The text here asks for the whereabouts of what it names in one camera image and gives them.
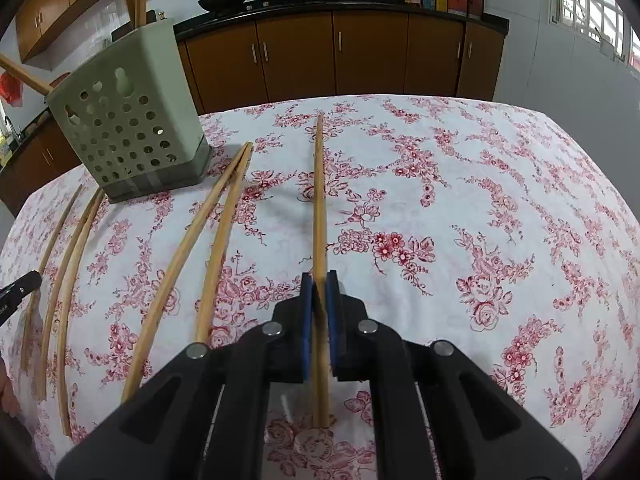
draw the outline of black countertop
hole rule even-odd
[[[507,35],[509,20],[494,14],[482,14],[481,20],[468,18],[450,12],[421,9],[404,0],[252,0],[241,7],[219,12],[205,12],[174,25],[176,41],[188,40],[194,36],[216,30],[217,28],[235,25],[274,16],[300,14],[303,12],[319,12],[322,10],[393,10],[425,16],[437,16],[444,20],[469,22],[484,25]]]

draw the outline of floral tablecloth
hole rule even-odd
[[[407,340],[452,341],[580,461],[600,463],[640,392],[638,222],[593,161],[543,114],[501,104],[344,96],[201,117],[215,147],[199,186],[110,205],[91,230],[68,327],[73,437],[56,399],[57,322],[49,398],[34,400],[42,319],[63,250],[96,183],[79,166],[34,193],[0,256],[0,283],[37,268],[78,183],[55,245],[20,374],[24,313],[0,351],[50,471],[120,402],[148,306],[215,176],[255,143],[222,270],[210,343],[270,319],[310,270],[316,114],[324,113],[328,266],[372,318]],[[148,378],[193,338],[205,265],[224,197],[164,308]],[[375,478],[367,383],[332,383],[332,426],[310,425],[304,386],[272,389],[263,478]]]

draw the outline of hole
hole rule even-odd
[[[133,83],[127,77],[123,67],[118,67],[114,75],[116,76],[116,92],[124,97],[131,97],[133,94]]]

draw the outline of wall cabinet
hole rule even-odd
[[[504,35],[467,23],[457,97],[491,101],[500,70]]]
[[[335,95],[331,13],[257,22],[269,101]]]
[[[342,94],[401,94],[408,15],[334,12],[335,83]]]
[[[405,94],[456,94],[463,34],[460,22],[409,15]]]

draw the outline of curved wooden strip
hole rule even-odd
[[[204,278],[202,287],[202,295],[200,297],[200,307],[198,309],[198,319],[196,320],[196,342],[207,343],[209,338],[209,330],[213,322],[214,306],[216,304],[216,295],[218,293],[218,282],[220,280],[220,269],[225,259],[226,247],[229,244],[231,235],[231,225],[238,205],[238,199],[242,192],[242,180],[244,174],[249,167],[253,147],[250,144],[242,154],[240,164],[236,174],[229,186],[229,194],[226,197],[225,208],[220,216],[220,224],[216,229],[216,237],[211,247],[211,256],[207,265],[207,273]]]
[[[45,318],[44,327],[42,329],[42,348],[40,351],[39,367],[36,368],[36,393],[40,400],[45,400],[47,398],[47,355],[49,354],[49,340],[51,338],[53,315],[56,310],[56,303],[58,302],[58,294],[60,293],[62,280],[65,277],[66,267],[69,264],[69,259],[71,258],[71,254],[73,253],[74,247],[76,246],[76,242],[80,237],[82,228],[84,227],[86,219],[91,212],[94,201],[98,197],[100,192],[100,188],[96,189],[94,195],[91,197],[91,200],[89,200],[89,203],[85,206],[84,212],[82,213],[82,216],[80,217],[78,224],[74,229],[71,240],[69,240],[69,245],[66,247],[65,254],[62,256],[62,261],[60,262],[60,266],[58,267],[56,279],[54,280],[53,287],[51,288],[51,297],[49,298],[49,305],[47,306],[47,317]]]
[[[80,190],[82,189],[82,184],[78,186],[76,192],[71,197],[71,200],[66,204],[65,210],[60,215],[58,219],[58,223],[54,227],[51,232],[51,236],[49,237],[49,243],[47,244],[47,249],[44,251],[42,255],[42,259],[40,260],[40,266],[38,267],[38,272],[42,274],[44,269],[47,267],[47,263],[49,262],[49,257],[51,256],[51,251],[53,250],[53,246],[56,244],[58,240],[58,236],[60,235],[60,231],[62,231],[62,226],[65,223],[66,217],[69,215],[69,211],[73,207],[76,202],[76,198],[80,194]],[[33,294],[29,298],[29,304],[27,305],[27,315],[24,320],[24,334],[22,335],[22,350],[20,355],[20,368],[23,371],[27,371],[28,362],[28,351],[29,351],[29,339],[31,338],[31,319],[33,318],[33,309],[37,304],[40,303],[40,289],[34,290]]]
[[[191,249],[193,249],[193,245],[196,243],[200,232],[202,231],[204,225],[207,223],[207,219],[213,211],[213,208],[218,203],[218,199],[220,198],[220,194],[222,190],[225,188],[231,173],[238,165],[242,154],[251,146],[251,143],[246,143],[238,152],[233,160],[226,167],[226,170],[220,178],[216,181],[211,192],[207,196],[206,200],[202,203],[200,210],[196,214],[193,222],[187,229],[178,249],[175,251],[174,257],[169,263],[169,267],[167,268],[164,278],[160,283],[160,287],[156,292],[156,296],[154,300],[151,302],[149,306],[149,310],[146,313],[146,318],[144,323],[142,324],[142,329],[140,331],[140,336],[138,337],[138,341],[136,342],[136,347],[133,352],[133,358],[131,360],[131,364],[129,366],[129,374],[127,375],[127,379],[124,383],[124,389],[122,391],[122,402],[125,402],[132,396],[138,387],[140,386],[140,380],[142,378],[142,367],[149,357],[149,352],[151,350],[151,345],[154,342],[154,338],[156,337],[156,331],[158,330],[158,323],[160,323],[160,318],[162,317],[162,310],[166,304],[166,300],[169,298],[169,294],[171,293],[172,288],[174,288],[175,282],[178,279],[178,275],[180,275],[180,271],[184,266],[185,261],[189,257],[191,253]]]
[[[69,407],[66,398],[66,381],[65,381],[65,356],[66,356],[66,327],[69,321],[69,309],[71,308],[71,298],[74,294],[74,285],[76,284],[76,276],[78,275],[78,267],[84,253],[91,225],[94,223],[95,214],[104,198],[104,191],[100,189],[100,193],[93,200],[91,211],[86,218],[86,222],[82,226],[78,243],[73,249],[71,259],[69,260],[68,272],[65,275],[65,286],[62,289],[62,310],[60,311],[60,325],[58,327],[58,362],[56,363],[56,383],[58,386],[58,410],[60,411],[60,422],[62,423],[62,431],[66,436],[71,436],[71,423],[69,421]]]
[[[314,399],[314,424],[329,427],[329,342],[326,319],[326,199],[324,196],[324,138],[322,114],[318,114],[314,161],[314,254],[313,275],[320,304],[315,309],[314,335],[312,336],[312,373]]]

